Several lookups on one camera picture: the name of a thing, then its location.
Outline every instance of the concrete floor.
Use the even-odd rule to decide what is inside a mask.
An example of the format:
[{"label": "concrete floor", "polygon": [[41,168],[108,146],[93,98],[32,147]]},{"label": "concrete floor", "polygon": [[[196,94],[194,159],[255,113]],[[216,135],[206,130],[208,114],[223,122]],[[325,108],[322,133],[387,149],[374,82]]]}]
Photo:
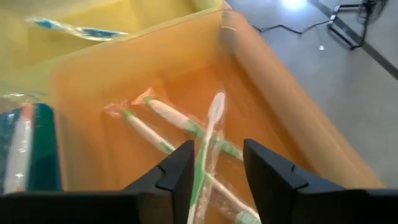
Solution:
[{"label": "concrete floor", "polygon": [[[302,30],[328,17],[314,0],[227,0],[251,24],[283,24]],[[337,4],[360,0],[321,0]],[[390,1],[382,16],[369,26],[366,39],[393,66],[398,67],[398,1]],[[359,32],[356,13],[341,20]],[[312,100],[341,131],[349,143],[388,187],[398,187],[398,81],[367,50],[349,51],[320,25],[301,39],[278,28],[261,34],[296,77]]]}]

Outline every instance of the plastic tray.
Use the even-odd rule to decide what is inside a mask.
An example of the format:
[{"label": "plastic tray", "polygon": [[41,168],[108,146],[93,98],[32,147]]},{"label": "plastic tray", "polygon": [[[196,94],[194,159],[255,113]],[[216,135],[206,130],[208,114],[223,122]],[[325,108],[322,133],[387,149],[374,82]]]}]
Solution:
[{"label": "plastic tray", "polygon": [[99,43],[32,26],[24,21],[27,16],[139,35],[148,27],[172,20],[178,23],[222,7],[223,0],[4,2],[0,4],[0,72],[4,74]]},{"label": "plastic tray", "polygon": [[[205,120],[205,102],[220,83],[226,139],[240,147],[254,139],[345,187],[380,187],[245,18],[218,11],[87,49],[57,69],[52,96],[65,190],[122,189],[164,158],[105,107],[161,85],[171,102]],[[253,205],[243,163],[226,156],[217,173]]]}]

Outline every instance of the black machine part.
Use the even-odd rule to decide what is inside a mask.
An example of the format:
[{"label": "black machine part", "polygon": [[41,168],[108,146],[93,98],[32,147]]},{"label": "black machine part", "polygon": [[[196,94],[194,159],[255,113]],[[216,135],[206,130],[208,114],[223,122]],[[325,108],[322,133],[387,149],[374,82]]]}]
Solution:
[{"label": "black machine part", "polygon": [[[342,4],[336,6],[333,10],[333,14],[330,17],[328,23],[328,29],[336,34],[339,38],[341,38],[348,46],[350,50],[357,49],[358,47],[362,47],[365,43],[366,33],[368,32],[368,25],[370,21],[377,19],[384,7],[386,6],[388,0],[362,0],[360,4]],[[342,10],[357,10],[358,19],[362,20],[363,29],[361,33],[361,37],[359,38],[359,42],[354,42],[353,40],[349,40],[349,38],[344,34],[344,32],[340,32],[335,29],[333,25],[338,18],[338,13]]]},{"label": "black machine part", "polygon": [[346,190],[250,139],[243,157],[263,224],[398,223],[398,190]]},{"label": "black machine part", "polygon": [[0,197],[1,220],[186,224],[194,142],[187,141],[122,191],[16,193]]}]

